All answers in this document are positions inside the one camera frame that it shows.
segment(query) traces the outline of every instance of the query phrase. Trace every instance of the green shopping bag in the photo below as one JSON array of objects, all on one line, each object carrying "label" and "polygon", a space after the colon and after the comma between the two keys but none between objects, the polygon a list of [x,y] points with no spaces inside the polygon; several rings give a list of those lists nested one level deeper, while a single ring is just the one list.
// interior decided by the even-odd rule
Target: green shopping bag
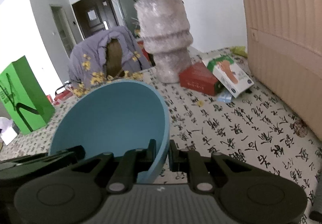
[{"label": "green shopping bag", "polygon": [[23,134],[45,126],[55,112],[25,56],[0,74],[0,99]]}]

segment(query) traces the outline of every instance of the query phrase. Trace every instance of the lavender coat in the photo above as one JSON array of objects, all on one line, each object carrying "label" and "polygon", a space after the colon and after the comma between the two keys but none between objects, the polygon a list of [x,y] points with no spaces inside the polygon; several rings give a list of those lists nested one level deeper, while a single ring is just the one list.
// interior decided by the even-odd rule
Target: lavender coat
[{"label": "lavender coat", "polygon": [[[103,66],[106,64],[106,45],[112,39],[117,39],[122,48],[122,67],[130,73],[142,69],[150,68],[148,60],[142,54],[141,48],[133,37],[132,33],[124,26],[113,27],[110,30],[100,31],[93,36],[77,44],[70,54],[69,78],[74,87],[78,83],[84,83],[86,88],[91,87],[91,78],[93,72],[104,72]],[[141,57],[139,61],[133,61],[134,52],[137,51]],[[87,71],[82,63],[87,61],[84,55],[90,57],[90,69]]]}]

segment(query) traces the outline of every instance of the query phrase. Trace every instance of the beige storage box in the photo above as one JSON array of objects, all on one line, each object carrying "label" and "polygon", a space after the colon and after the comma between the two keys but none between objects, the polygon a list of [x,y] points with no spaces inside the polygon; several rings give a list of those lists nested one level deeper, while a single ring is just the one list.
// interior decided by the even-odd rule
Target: beige storage box
[{"label": "beige storage box", "polygon": [[322,0],[244,0],[248,64],[322,139]]}]

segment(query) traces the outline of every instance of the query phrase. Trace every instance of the red object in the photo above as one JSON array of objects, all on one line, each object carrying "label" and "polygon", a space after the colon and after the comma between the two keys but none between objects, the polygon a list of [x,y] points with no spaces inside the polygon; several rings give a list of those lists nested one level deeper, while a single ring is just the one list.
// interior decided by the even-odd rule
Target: red object
[{"label": "red object", "polygon": [[147,60],[150,60],[148,53],[144,49],[144,43],[143,43],[143,41],[138,41],[137,43],[139,44],[139,46],[140,46],[140,48],[142,50],[143,55],[147,58]]},{"label": "red object", "polygon": [[53,103],[53,98],[50,95],[46,95],[47,99],[49,100],[50,103]]},{"label": "red object", "polygon": [[57,101],[57,100],[65,101],[71,96],[73,96],[72,92],[70,92],[69,90],[64,90],[62,93],[59,93],[55,96],[54,101]]},{"label": "red object", "polygon": [[220,81],[202,62],[198,62],[179,74],[180,86],[215,96],[223,87]]}]

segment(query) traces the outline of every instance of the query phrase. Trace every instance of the vase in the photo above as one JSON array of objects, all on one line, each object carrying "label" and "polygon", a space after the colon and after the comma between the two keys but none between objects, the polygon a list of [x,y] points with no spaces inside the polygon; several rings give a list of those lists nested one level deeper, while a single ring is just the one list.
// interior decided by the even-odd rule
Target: vase
[{"label": "vase", "polygon": [[193,42],[182,0],[139,0],[135,5],[145,50],[153,54],[157,76],[176,83],[191,66],[187,47]]}]

